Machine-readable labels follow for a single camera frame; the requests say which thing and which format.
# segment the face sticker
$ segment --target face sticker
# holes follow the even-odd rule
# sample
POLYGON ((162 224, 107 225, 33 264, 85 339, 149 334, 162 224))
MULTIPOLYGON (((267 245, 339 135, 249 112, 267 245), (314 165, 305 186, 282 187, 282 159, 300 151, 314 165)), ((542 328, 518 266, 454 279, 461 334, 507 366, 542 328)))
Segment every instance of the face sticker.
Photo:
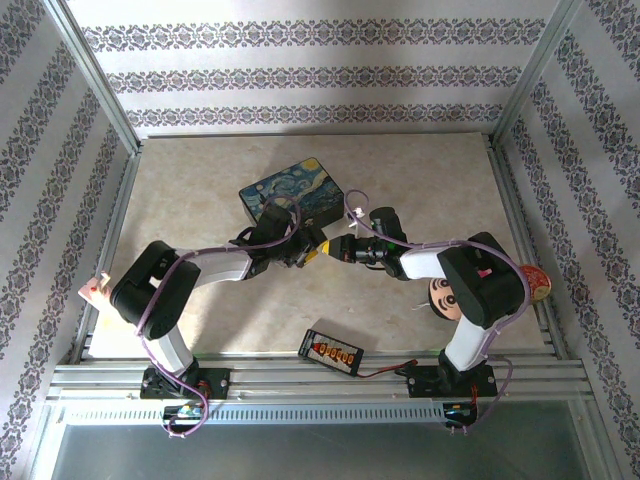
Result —
POLYGON ((449 320, 456 322, 462 318, 462 310, 456 302, 451 285, 445 278, 432 278, 429 282, 431 307, 449 320))

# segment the starry night box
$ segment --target starry night box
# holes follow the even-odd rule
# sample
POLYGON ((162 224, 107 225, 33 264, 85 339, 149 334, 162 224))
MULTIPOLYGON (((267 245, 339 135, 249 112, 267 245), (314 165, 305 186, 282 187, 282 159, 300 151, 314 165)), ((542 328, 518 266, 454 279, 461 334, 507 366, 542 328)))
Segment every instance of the starry night box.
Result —
MULTIPOLYGON (((344 213, 342 190, 315 158, 303 160, 249 185, 239 194, 254 223, 262 215, 264 202, 274 195, 295 198, 302 210, 303 225, 307 227, 324 228, 340 220, 344 213)), ((276 199, 275 203, 285 208, 290 204, 284 199, 276 199)))

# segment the striped wallpaper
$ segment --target striped wallpaper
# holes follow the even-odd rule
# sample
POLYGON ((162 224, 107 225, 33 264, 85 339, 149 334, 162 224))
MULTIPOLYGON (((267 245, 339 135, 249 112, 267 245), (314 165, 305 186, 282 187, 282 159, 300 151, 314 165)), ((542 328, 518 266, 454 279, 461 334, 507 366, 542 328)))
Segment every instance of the striped wallpaper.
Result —
POLYGON ((128 154, 38 0, 0 0, 0 479, 23 478, 128 154))
POLYGON ((503 150, 625 479, 640 478, 638 3, 580 6, 503 150))
POLYGON ((70 0, 69 6, 146 137, 489 133, 556 2, 70 0))

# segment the beige floor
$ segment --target beige floor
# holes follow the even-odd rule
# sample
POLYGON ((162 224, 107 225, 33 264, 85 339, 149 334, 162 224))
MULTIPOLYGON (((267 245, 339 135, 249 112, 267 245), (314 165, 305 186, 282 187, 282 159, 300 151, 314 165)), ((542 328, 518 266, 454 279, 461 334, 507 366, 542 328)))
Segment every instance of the beige floor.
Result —
MULTIPOLYGON (((370 208, 393 206, 410 241, 487 230, 515 255, 479 134, 156 139, 143 150, 114 280, 152 240, 201 248, 234 238, 248 225, 238 190, 308 157, 343 190, 365 190, 370 208)), ((343 223, 330 228, 329 237, 346 231, 343 223)), ((426 300, 426 285, 320 256, 301 270, 271 266, 250 281, 201 287, 179 325, 195 353, 295 351, 319 320, 320 330, 365 350, 439 349, 455 325, 428 307, 412 309, 426 300)), ((533 310, 494 345, 542 347, 533 310)), ((101 317, 90 354, 142 352, 131 326, 101 317)))

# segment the red wire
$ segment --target red wire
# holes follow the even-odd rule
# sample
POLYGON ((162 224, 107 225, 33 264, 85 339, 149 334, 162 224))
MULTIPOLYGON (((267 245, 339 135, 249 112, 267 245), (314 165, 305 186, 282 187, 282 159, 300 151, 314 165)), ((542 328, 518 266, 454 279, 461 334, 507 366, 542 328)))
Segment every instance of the red wire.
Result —
POLYGON ((385 373, 385 372, 393 372, 394 370, 399 370, 400 368, 403 367, 408 367, 409 365, 412 366, 416 366, 418 364, 417 360, 409 360, 408 362, 405 363, 401 363, 400 365, 392 365, 390 367, 385 367, 385 368, 381 368, 380 370, 370 373, 369 375, 360 375, 358 374, 359 378, 371 378, 371 377, 375 377, 376 375, 380 375, 381 373, 385 373))

